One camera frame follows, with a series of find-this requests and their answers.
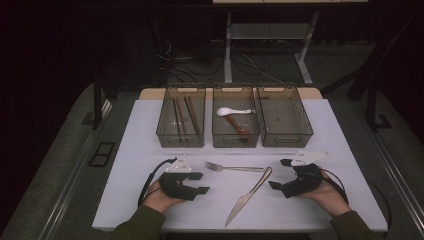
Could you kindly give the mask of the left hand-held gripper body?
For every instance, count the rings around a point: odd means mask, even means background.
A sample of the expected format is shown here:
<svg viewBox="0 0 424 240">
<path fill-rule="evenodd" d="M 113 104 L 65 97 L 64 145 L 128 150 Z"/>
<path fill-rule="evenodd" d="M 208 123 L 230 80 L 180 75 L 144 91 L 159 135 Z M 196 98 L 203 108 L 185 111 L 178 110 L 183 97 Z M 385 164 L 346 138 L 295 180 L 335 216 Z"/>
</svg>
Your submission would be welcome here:
<svg viewBox="0 0 424 240">
<path fill-rule="evenodd" d="M 165 168 L 159 179 L 162 191 L 171 198 L 193 201 L 198 195 L 197 188 L 186 186 L 183 181 L 194 172 L 185 156 L 177 157 Z"/>
</svg>

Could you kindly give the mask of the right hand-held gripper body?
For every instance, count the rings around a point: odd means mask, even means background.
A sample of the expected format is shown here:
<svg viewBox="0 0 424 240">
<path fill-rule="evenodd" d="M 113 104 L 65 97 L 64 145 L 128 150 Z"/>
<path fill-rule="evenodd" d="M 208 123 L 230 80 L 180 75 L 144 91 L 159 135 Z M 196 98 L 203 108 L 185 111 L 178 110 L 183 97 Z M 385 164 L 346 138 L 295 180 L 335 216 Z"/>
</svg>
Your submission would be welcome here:
<svg viewBox="0 0 424 240">
<path fill-rule="evenodd" d="M 316 162 L 328 156 L 327 152 L 298 150 L 291 159 L 296 179 L 282 185 L 282 192 L 286 198 L 298 196 L 318 188 L 323 176 Z"/>
</svg>

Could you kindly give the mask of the metal fork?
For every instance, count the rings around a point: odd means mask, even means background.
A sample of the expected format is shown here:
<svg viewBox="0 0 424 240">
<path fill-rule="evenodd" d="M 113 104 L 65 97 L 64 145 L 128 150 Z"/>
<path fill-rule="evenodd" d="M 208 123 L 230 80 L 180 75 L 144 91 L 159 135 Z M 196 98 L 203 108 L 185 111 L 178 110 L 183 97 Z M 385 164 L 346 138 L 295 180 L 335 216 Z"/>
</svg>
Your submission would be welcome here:
<svg viewBox="0 0 424 240">
<path fill-rule="evenodd" d="M 205 162 L 205 167 L 216 172 L 221 172 L 224 170 L 249 171 L 249 172 L 264 172 L 265 171 L 265 168 L 261 168 L 261 167 L 225 167 L 220 164 L 215 164 L 208 161 Z"/>
</svg>

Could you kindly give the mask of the brown wooden spoon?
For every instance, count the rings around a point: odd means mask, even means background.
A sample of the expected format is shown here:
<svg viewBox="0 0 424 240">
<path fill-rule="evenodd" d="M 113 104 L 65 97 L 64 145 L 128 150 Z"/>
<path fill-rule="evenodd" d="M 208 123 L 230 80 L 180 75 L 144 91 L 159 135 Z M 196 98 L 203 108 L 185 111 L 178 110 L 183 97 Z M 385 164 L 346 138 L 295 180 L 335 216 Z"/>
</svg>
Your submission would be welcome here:
<svg viewBox="0 0 424 240">
<path fill-rule="evenodd" d="M 235 128 L 236 128 L 236 130 L 237 130 L 237 133 L 240 135 L 240 137 L 239 137 L 239 139 L 242 141 L 242 142 L 248 142 L 249 141 L 249 138 L 250 138 L 250 132 L 249 131 L 247 131 L 247 130 L 245 130 L 245 129 L 243 129 L 242 127 L 240 127 L 236 122 L 235 122 L 235 120 L 230 116 L 230 115 L 226 115 L 225 116 L 225 119 L 232 125 L 232 126 L 234 126 Z"/>
</svg>

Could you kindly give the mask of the black chopstick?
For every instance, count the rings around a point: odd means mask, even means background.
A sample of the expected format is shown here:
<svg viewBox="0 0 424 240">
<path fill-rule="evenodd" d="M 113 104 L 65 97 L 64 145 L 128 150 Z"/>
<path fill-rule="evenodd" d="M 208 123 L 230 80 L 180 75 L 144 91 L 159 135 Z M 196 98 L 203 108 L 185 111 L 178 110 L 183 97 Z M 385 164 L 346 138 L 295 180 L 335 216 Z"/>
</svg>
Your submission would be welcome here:
<svg viewBox="0 0 424 240">
<path fill-rule="evenodd" d="M 187 107 L 187 110 L 188 110 L 188 113 L 189 113 L 189 116 L 190 116 L 191 122 L 192 122 L 192 124 L 193 124 L 194 132 L 197 134 L 198 132 L 197 132 L 197 128 L 196 128 L 196 125 L 195 125 L 194 116 L 193 116 L 193 114 L 192 114 L 192 110 L 191 110 L 191 107 L 190 107 L 190 105 L 189 105 L 188 98 L 187 98 L 187 97 L 184 97 L 184 101 L 185 101 L 185 105 L 186 105 L 186 107 Z"/>
<path fill-rule="evenodd" d="M 176 128 L 177 128 L 178 137 L 181 137 L 181 129 L 180 129 L 178 109 L 177 109 L 176 100 L 174 98 L 172 98 L 172 103 L 173 103 L 173 108 L 174 108 L 174 115 L 175 115 L 175 122 L 176 122 L 175 124 L 176 124 Z"/>
</svg>

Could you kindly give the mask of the grey translucent plastic bin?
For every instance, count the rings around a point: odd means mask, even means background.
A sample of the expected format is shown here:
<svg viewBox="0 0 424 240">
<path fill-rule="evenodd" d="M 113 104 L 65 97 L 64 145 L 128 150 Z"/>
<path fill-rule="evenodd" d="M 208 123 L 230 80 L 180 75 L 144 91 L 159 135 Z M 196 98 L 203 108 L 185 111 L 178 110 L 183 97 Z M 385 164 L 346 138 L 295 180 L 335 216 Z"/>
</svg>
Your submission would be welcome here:
<svg viewBox="0 0 424 240">
<path fill-rule="evenodd" d="M 303 148 L 314 134 L 295 86 L 259 85 L 257 116 L 264 147 Z"/>
<path fill-rule="evenodd" d="M 253 87 L 243 84 L 215 84 L 212 97 L 212 139 L 215 148 L 255 148 L 259 137 Z M 221 107 L 236 110 L 254 109 L 254 114 L 231 114 L 243 129 L 250 132 L 248 142 L 242 142 L 237 130 L 226 119 L 216 114 Z"/>
<path fill-rule="evenodd" d="M 184 97 L 191 97 L 195 108 L 200 134 L 193 129 Z M 178 98 L 184 115 L 187 134 L 183 134 L 180 122 L 181 137 L 178 137 L 172 98 Z M 204 146 L 206 86 L 204 84 L 174 83 L 166 87 L 162 108 L 156 129 L 156 135 L 163 148 L 202 148 Z"/>
</svg>

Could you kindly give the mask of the white ceramic spoon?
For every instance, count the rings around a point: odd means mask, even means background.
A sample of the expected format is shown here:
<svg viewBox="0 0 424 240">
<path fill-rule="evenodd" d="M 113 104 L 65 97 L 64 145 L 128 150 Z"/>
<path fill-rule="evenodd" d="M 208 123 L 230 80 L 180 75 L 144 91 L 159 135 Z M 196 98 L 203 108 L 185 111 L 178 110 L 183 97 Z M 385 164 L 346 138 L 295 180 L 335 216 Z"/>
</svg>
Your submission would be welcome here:
<svg viewBox="0 0 424 240">
<path fill-rule="evenodd" d="M 221 107 L 216 111 L 216 114 L 221 117 L 231 115 L 231 114 L 254 114 L 254 113 L 255 113 L 254 109 L 236 110 L 236 109 L 232 109 L 228 107 Z"/>
</svg>

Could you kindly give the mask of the person's left hand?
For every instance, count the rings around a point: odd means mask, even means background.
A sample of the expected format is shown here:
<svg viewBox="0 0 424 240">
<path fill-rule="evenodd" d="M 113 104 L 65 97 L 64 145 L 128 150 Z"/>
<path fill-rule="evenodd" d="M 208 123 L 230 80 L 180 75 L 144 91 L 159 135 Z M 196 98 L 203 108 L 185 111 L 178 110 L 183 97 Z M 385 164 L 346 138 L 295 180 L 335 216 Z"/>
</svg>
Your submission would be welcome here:
<svg viewBox="0 0 424 240">
<path fill-rule="evenodd" d="M 159 181 L 156 180 L 148 187 L 143 205 L 165 214 L 171 207 L 183 202 L 183 199 L 167 196 L 162 191 Z"/>
</svg>

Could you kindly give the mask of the person's right hand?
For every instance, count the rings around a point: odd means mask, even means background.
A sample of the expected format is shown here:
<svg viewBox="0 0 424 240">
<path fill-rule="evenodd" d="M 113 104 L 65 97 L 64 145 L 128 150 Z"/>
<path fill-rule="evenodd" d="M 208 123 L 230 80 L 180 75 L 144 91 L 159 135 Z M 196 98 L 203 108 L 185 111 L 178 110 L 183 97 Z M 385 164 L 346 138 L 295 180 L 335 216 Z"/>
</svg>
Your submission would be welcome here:
<svg viewBox="0 0 424 240">
<path fill-rule="evenodd" d="M 313 191 L 301 194 L 301 197 L 314 201 L 332 218 L 351 211 L 351 208 L 336 188 L 327 182 L 329 176 L 324 171 L 321 171 L 321 173 L 324 180 L 321 182 L 320 186 Z"/>
</svg>

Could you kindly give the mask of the metal table knife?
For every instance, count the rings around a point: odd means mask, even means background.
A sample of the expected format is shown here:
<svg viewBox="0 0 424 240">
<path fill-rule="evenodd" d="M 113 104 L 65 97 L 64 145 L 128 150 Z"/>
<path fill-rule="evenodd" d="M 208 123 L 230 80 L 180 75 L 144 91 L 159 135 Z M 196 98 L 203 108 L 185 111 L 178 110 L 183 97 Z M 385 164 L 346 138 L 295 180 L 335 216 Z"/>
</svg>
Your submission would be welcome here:
<svg viewBox="0 0 424 240">
<path fill-rule="evenodd" d="M 258 182 L 254 185 L 254 187 L 245 195 L 241 196 L 233 209 L 229 213 L 227 220 L 225 222 L 225 227 L 227 227 L 232 220 L 238 215 L 238 213 L 243 209 L 243 207 L 247 204 L 247 202 L 251 199 L 251 197 L 256 193 L 256 191 L 264 184 L 264 182 L 269 178 L 272 173 L 272 168 L 267 167 L 264 171 L 262 177 L 258 180 Z"/>
</svg>

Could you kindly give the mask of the black metal stand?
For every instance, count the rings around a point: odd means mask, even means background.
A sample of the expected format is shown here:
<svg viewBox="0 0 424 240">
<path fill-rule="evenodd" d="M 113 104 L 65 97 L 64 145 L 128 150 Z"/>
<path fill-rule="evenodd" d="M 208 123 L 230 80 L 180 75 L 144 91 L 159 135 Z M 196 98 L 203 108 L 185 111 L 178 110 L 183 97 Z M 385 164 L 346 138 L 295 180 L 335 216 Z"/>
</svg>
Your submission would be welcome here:
<svg viewBox="0 0 424 240">
<path fill-rule="evenodd" d="M 94 123 L 93 129 L 96 130 L 103 119 L 103 97 L 107 100 L 113 100 L 117 96 L 117 90 L 114 78 L 110 70 L 103 70 L 94 76 Z"/>
<path fill-rule="evenodd" d="M 347 93 L 350 100 L 358 101 L 364 93 L 367 93 L 366 115 L 365 120 L 368 126 L 376 132 L 379 128 L 390 128 L 388 120 L 379 115 L 381 122 L 376 122 L 376 103 L 378 80 L 375 78 L 378 71 L 381 69 L 385 59 L 392 51 L 404 31 L 413 22 L 414 16 L 411 16 L 398 28 L 390 38 L 379 41 L 369 58 L 357 69 L 345 75 L 339 80 L 325 86 L 320 90 L 322 95 L 326 95 L 342 85 L 352 82 L 352 85 Z"/>
</svg>

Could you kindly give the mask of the metal floor rail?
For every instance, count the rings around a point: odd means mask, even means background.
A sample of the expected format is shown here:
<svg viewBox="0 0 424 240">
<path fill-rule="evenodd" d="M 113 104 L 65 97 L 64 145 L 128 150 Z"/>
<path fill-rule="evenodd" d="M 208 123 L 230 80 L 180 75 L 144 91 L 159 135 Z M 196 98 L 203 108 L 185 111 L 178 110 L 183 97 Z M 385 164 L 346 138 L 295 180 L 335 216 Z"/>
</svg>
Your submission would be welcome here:
<svg viewBox="0 0 424 240">
<path fill-rule="evenodd" d="M 48 220 L 38 237 L 38 240 L 54 240 L 54 236 L 56 235 L 62 219 L 66 214 L 68 206 L 76 192 L 81 178 L 81 172 L 88 162 L 90 151 L 95 145 L 95 142 L 97 141 L 103 126 L 104 124 L 100 122 L 96 130 L 90 130 L 88 132 L 88 136 L 84 140 L 84 144 L 78 153 L 72 171 L 54 204 L 52 212 L 50 213 Z"/>
<path fill-rule="evenodd" d="M 386 173 L 394 184 L 394 187 L 400 195 L 400 198 L 416 228 L 424 238 L 424 206 L 419 203 L 413 191 L 407 184 L 406 179 L 402 175 L 399 167 L 394 161 L 394 158 L 390 155 L 389 149 L 385 146 L 379 134 L 374 132 L 372 129 L 367 129 L 367 133 L 379 154 Z"/>
</svg>

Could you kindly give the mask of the white metal desk frame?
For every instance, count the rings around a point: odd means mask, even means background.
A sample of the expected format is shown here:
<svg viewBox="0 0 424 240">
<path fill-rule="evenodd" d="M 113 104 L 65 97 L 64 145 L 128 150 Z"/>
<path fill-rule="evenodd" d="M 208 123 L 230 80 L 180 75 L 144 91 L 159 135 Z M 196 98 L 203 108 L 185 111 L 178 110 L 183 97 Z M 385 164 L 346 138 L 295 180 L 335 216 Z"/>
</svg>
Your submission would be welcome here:
<svg viewBox="0 0 424 240">
<path fill-rule="evenodd" d="M 325 6 L 363 4 L 368 0 L 212 0 L 216 6 L 246 7 L 248 11 L 271 11 L 286 17 L 286 20 L 266 20 L 260 23 L 240 23 L 233 21 L 234 10 L 227 11 L 224 76 L 225 82 L 232 82 L 231 49 L 233 40 L 300 40 L 302 47 L 294 54 L 295 62 L 303 83 L 313 84 L 310 69 L 305 57 L 316 29 L 316 25 Z"/>
</svg>

